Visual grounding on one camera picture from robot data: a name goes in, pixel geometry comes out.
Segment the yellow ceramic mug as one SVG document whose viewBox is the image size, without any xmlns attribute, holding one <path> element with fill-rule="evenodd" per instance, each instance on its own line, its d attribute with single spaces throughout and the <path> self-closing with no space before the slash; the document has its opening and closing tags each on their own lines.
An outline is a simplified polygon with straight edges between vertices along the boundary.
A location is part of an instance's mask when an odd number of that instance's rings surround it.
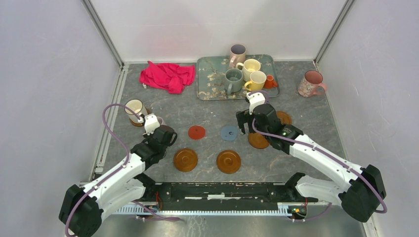
<svg viewBox="0 0 419 237">
<path fill-rule="evenodd" d="M 247 91 L 254 92 L 262 90 L 266 82 L 267 75 L 261 71 L 254 71 L 250 74 L 250 80 L 245 83 L 244 87 Z"/>
</svg>

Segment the glossy wooden ridged coaster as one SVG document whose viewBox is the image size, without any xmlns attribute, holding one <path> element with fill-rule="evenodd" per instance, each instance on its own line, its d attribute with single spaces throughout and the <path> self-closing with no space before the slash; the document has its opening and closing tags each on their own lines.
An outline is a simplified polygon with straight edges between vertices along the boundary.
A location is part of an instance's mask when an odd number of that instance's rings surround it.
<svg viewBox="0 0 419 237">
<path fill-rule="evenodd" d="M 173 164 L 177 170 L 189 172 L 198 164 L 198 156 L 195 151 L 190 148 L 180 149 L 173 157 Z"/>
</svg>

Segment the beige pink tall mug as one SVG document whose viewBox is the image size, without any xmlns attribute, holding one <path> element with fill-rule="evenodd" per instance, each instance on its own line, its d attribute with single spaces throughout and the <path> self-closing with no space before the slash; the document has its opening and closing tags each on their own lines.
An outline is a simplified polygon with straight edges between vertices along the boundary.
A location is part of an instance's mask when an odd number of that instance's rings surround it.
<svg viewBox="0 0 419 237">
<path fill-rule="evenodd" d="M 244 63 L 247 49 L 242 44 L 234 44 L 230 47 L 229 69 L 235 68 L 237 63 Z"/>
</svg>

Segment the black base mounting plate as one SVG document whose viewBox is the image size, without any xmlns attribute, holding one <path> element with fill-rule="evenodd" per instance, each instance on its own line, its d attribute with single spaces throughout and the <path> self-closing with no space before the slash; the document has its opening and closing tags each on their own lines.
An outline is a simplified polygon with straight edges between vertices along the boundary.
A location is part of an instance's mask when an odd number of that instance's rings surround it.
<svg viewBox="0 0 419 237">
<path fill-rule="evenodd" d="M 263 211 L 275 210 L 278 203 L 317 199 L 305 198 L 284 183 L 163 182 L 149 186 L 138 201 L 161 204 L 163 211 Z"/>
</svg>

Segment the cream yellow mug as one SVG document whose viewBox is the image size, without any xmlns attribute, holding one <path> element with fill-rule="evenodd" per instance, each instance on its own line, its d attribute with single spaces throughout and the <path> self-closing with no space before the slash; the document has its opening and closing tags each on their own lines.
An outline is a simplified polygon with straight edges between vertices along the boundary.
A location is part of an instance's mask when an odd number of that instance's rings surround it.
<svg viewBox="0 0 419 237">
<path fill-rule="evenodd" d="M 235 68 L 242 71 L 244 81 L 249 81 L 251 73 L 260 70 L 261 63 L 256 59 L 247 59 L 244 63 L 237 63 Z"/>
</svg>

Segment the grey-green ceramic mug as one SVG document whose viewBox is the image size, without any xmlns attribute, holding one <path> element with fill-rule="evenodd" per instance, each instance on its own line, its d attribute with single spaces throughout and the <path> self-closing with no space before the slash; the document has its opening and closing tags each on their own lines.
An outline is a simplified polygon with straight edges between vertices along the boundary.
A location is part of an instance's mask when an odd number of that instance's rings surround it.
<svg viewBox="0 0 419 237">
<path fill-rule="evenodd" d="M 244 85 L 242 71 L 239 69 L 228 69 L 225 73 L 223 85 L 227 95 L 240 91 Z"/>
</svg>

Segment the dark brown flat coaster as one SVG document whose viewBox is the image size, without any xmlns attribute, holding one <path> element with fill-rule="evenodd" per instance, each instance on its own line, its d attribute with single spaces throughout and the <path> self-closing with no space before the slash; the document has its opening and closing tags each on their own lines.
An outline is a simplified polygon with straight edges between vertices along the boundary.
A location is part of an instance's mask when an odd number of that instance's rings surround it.
<svg viewBox="0 0 419 237">
<path fill-rule="evenodd" d="M 169 133 L 174 133 L 174 129 L 171 128 L 170 126 L 167 125 L 160 125 L 160 128 L 165 131 L 165 132 L 169 132 Z"/>
</svg>

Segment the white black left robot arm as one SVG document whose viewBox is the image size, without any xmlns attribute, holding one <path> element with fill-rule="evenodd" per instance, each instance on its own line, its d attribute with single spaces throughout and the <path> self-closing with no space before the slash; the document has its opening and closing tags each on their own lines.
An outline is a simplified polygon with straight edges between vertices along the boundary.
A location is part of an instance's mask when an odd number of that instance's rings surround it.
<svg viewBox="0 0 419 237">
<path fill-rule="evenodd" d="M 65 236 L 90 237 L 119 208 L 138 199 L 150 201 L 155 187 L 144 171 L 163 159 L 176 140 L 177 133 L 161 125 L 105 174 L 82 187 L 69 187 L 59 212 Z"/>
</svg>

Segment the lilac ceramic mug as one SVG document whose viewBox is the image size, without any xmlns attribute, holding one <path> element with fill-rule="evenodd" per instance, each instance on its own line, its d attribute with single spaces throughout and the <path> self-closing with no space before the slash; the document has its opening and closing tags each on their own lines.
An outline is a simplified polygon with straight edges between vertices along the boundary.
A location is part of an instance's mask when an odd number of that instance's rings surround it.
<svg viewBox="0 0 419 237">
<path fill-rule="evenodd" d="M 157 117 L 157 120 L 158 120 L 158 122 L 159 122 L 160 126 L 162 126 L 162 125 L 166 125 L 166 123 L 164 122 L 164 120 L 163 120 L 163 118 L 162 118 L 162 117 Z"/>
</svg>

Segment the blue round coaster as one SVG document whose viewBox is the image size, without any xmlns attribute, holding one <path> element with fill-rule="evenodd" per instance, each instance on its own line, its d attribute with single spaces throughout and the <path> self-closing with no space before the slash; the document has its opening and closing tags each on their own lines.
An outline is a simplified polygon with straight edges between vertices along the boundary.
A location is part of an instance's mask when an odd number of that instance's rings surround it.
<svg viewBox="0 0 419 237">
<path fill-rule="evenodd" d="M 224 141 L 234 141 L 238 137 L 239 131 L 234 125 L 227 125 L 221 128 L 220 137 Z"/>
</svg>

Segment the white mug black handle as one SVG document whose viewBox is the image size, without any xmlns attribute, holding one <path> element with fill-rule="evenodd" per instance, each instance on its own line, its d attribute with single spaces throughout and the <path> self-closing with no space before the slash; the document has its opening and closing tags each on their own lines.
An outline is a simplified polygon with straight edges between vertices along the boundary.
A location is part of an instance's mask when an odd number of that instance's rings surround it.
<svg viewBox="0 0 419 237">
<path fill-rule="evenodd" d="M 144 123 L 144 117 L 148 115 L 146 107 L 142 101 L 138 99 L 131 99 L 125 104 L 125 112 L 135 123 Z"/>
</svg>

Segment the red round coaster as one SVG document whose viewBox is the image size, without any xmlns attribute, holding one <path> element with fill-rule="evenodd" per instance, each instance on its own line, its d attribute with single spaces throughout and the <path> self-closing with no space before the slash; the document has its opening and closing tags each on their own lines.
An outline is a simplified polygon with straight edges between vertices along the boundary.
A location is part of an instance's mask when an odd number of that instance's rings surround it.
<svg viewBox="0 0 419 237">
<path fill-rule="evenodd" d="M 199 125 L 193 125 L 188 130 L 188 136 L 193 140 L 199 140 L 204 138 L 206 130 Z"/>
</svg>

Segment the pink floral patterned mug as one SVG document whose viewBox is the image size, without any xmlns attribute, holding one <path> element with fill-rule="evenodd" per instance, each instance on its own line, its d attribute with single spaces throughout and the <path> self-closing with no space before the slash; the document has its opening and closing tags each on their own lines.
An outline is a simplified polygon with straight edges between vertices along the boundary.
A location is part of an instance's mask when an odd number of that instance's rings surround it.
<svg viewBox="0 0 419 237">
<path fill-rule="evenodd" d="M 327 89 L 327 86 L 323 83 L 323 76 L 318 71 L 310 70 L 304 74 L 297 91 L 303 97 L 311 97 L 324 94 Z"/>
</svg>

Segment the small orange cup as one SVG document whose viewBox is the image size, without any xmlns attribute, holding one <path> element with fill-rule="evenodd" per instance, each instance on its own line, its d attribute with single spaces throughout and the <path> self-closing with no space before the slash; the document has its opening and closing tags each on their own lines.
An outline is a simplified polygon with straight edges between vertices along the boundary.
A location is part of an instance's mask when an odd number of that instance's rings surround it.
<svg viewBox="0 0 419 237">
<path fill-rule="evenodd" d="M 267 75 L 265 84 L 263 86 L 266 89 L 276 88 L 278 87 L 277 82 L 275 81 L 275 78 L 272 75 Z"/>
</svg>

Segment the crumpled red cloth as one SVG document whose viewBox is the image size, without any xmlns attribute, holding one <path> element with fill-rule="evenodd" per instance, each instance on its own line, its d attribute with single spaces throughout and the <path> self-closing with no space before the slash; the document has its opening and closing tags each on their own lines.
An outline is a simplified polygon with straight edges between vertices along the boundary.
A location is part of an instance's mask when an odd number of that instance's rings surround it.
<svg viewBox="0 0 419 237">
<path fill-rule="evenodd" d="M 195 79 L 196 69 L 193 65 L 155 64 L 151 61 L 147 63 L 148 67 L 140 73 L 139 82 L 152 88 L 166 90 L 169 94 L 181 94 Z"/>
</svg>

